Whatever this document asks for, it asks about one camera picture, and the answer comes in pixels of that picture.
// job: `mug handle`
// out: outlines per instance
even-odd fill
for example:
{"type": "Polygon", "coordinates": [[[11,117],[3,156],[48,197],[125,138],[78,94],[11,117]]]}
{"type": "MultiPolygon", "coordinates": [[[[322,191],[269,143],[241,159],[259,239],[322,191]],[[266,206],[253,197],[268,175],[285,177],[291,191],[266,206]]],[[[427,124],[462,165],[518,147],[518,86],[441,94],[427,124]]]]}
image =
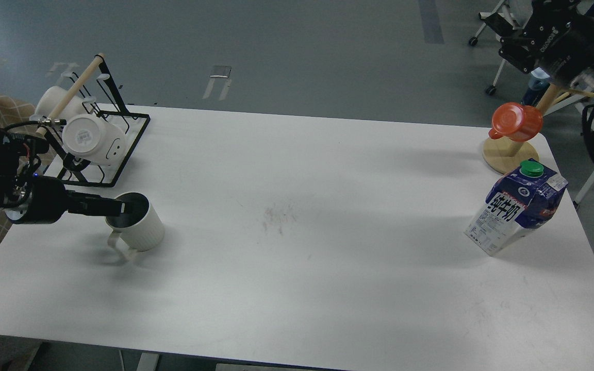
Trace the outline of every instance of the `mug handle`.
{"type": "Polygon", "coordinates": [[[118,256],[121,259],[123,259],[124,261],[129,261],[130,259],[134,258],[136,250],[129,249],[127,254],[120,251],[120,249],[118,249],[118,247],[116,247],[116,242],[118,241],[118,238],[120,236],[121,236],[121,233],[118,232],[117,230],[111,231],[111,234],[109,235],[109,238],[107,239],[107,246],[111,247],[113,249],[113,251],[116,251],[116,254],[118,254],[118,256]]]}

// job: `wooden dowel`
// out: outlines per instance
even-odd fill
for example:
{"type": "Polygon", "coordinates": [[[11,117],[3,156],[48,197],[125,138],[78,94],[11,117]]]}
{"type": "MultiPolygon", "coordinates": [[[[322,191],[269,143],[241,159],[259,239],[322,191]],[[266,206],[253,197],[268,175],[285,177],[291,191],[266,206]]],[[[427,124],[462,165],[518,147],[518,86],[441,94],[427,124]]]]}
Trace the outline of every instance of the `wooden dowel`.
{"type": "MultiPolygon", "coordinates": [[[[63,112],[64,108],[68,105],[70,100],[73,99],[73,97],[75,96],[75,94],[77,94],[79,89],[82,89],[85,82],[87,82],[87,80],[91,77],[91,75],[93,75],[97,66],[99,66],[100,63],[102,63],[102,62],[104,62],[104,54],[99,53],[93,58],[93,61],[84,70],[84,72],[82,72],[82,74],[79,76],[77,81],[73,84],[73,86],[70,87],[70,89],[68,89],[68,92],[66,92],[66,94],[59,101],[59,103],[57,103],[57,105],[54,107],[52,112],[49,113],[48,118],[55,119],[58,117],[58,115],[61,114],[61,112],[63,112]]],[[[44,136],[45,129],[43,127],[40,127],[38,130],[36,130],[36,133],[40,134],[41,136],[44,136]]]]}
{"type": "Polygon", "coordinates": [[[538,105],[535,106],[535,108],[537,108],[543,116],[554,104],[554,100],[560,93],[560,90],[560,87],[557,87],[556,85],[549,85],[547,91],[542,96],[542,99],[540,99],[538,105]]]}
{"type": "Polygon", "coordinates": [[[517,152],[519,152],[519,150],[521,150],[521,146],[524,145],[524,142],[516,142],[516,141],[510,141],[510,146],[508,146],[508,148],[505,150],[505,156],[506,157],[514,157],[514,155],[517,154],[517,152]]]}

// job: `green cap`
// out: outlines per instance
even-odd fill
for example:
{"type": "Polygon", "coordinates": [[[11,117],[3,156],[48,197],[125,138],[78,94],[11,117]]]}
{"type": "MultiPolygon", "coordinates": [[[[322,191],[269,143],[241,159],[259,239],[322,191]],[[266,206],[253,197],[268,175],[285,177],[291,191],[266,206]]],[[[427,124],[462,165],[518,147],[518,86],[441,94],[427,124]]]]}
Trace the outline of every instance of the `green cap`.
{"type": "Polygon", "coordinates": [[[521,162],[519,172],[531,178],[538,178],[545,172],[545,167],[537,161],[524,160],[521,162]]]}

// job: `round wooden base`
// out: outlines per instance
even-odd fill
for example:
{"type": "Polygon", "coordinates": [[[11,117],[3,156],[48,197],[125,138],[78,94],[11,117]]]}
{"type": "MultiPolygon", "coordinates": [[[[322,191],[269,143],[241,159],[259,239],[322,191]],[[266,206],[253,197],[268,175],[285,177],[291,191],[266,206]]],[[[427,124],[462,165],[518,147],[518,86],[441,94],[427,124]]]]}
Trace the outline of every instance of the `round wooden base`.
{"type": "Polygon", "coordinates": [[[492,169],[501,174],[513,171],[523,160],[529,158],[540,160],[538,152],[528,142],[524,143],[514,156],[502,155],[508,151],[512,143],[513,141],[509,138],[502,137],[501,139],[488,138],[483,145],[483,158],[492,169]]]}

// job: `milk carton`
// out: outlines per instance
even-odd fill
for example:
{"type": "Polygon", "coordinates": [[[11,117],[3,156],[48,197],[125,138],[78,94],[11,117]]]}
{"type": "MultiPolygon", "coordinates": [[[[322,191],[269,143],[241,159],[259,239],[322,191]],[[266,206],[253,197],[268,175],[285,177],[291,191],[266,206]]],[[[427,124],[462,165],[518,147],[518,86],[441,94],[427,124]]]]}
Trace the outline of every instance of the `milk carton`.
{"type": "Polygon", "coordinates": [[[492,256],[554,216],[568,181],[531,158],[494,184],[465,234],[492,256]]]}

